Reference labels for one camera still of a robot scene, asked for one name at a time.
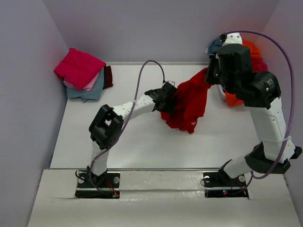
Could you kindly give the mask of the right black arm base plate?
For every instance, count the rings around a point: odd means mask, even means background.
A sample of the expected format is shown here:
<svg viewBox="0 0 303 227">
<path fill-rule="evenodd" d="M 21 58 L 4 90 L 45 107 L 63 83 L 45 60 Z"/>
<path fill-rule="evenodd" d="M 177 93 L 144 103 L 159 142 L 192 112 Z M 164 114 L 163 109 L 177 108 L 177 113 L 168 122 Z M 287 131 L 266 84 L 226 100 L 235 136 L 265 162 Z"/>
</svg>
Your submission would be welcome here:
<svg viewBox="0 0 303 227">
<path fill-rule="evenodd" d="M 249 198 L 244 175 L 237 178 L 223 176 L 219 172 L 203 173 L 200 184 L 204 187 L 206 198 Z"/>
</svg>

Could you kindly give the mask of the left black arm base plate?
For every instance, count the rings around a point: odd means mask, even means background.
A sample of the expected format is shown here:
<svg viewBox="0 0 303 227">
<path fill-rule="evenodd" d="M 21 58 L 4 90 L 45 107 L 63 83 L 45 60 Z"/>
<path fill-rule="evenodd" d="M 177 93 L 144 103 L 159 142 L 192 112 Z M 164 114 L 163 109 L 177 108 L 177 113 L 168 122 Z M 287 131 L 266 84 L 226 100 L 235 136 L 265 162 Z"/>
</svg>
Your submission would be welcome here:
<svg viewBox="0 0 303 227">
<path fill-rule="evenodd" d="M 119 199 L 120 198 L 120 172 L 102 174 L 100 177 L 92 176 L 91 184 L 89 172 L 77 170 L 77 186 L 75 197 L 78 199 Z"/>
</svg>

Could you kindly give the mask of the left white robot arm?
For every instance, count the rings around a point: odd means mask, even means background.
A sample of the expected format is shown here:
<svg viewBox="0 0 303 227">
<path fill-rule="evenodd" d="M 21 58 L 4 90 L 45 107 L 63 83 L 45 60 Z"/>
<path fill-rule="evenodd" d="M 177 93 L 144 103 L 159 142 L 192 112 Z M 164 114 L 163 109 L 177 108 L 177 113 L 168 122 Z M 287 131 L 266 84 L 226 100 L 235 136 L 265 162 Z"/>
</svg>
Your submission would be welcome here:
<svg viewBox="0 0 303 227">
<path fill-rule="evenodd" d="M 89 182 L 100 188 L 106 178 L 109 150 L 118 142 L 128 122 L 154 111 L 173 113 L 177 103 L 177 88 L 164 82 L 161 88 L 146 91 L 140 97 L 122 105 L 103 105 L 89 126 L 92 140 L 91 163 L 87 167 Z"/>
</svg>

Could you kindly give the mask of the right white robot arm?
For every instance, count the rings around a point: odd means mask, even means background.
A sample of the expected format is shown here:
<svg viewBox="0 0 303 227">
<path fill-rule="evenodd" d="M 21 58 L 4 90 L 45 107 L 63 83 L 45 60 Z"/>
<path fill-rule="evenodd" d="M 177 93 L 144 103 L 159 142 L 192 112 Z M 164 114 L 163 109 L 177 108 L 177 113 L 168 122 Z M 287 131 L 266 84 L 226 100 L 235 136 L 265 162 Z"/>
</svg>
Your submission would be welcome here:
<svg viewBox="0 0 303 227">
<path fill-rule="evenodd" d="M 227 186 L 246 173 L 255 179 L 283 175 L 302 149 L 290 136 L 293 121 L 284 119 L 277 77 L 269 71 L 253 70 L 250 49 L 243 45 L 240 32 L 223 33 L 220 40 L 222 46 L 210 55 L 205 80 L 243 101 L 260 143 L 250 153 L 227 161 L 212 176 L 204 177 L 204 182 L 216 187 Z"/>
</svg>

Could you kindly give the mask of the red t shirt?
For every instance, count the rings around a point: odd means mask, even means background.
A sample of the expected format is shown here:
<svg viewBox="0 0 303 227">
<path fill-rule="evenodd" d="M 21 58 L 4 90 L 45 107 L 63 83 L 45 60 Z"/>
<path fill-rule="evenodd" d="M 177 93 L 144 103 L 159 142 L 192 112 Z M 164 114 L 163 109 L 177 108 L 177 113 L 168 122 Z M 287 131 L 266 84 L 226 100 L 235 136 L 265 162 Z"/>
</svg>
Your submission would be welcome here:
<svg viewBox="0 0 303 227">
<path fill-rule="evenodd" d="M 205 114 L 207 92 L 212 86 L 205 82 L 207 68 L 177 87 L 174 113 L 161 112 L 161 118 L 172 129 L 194 133 L 198 119 Z"/>
</svg>

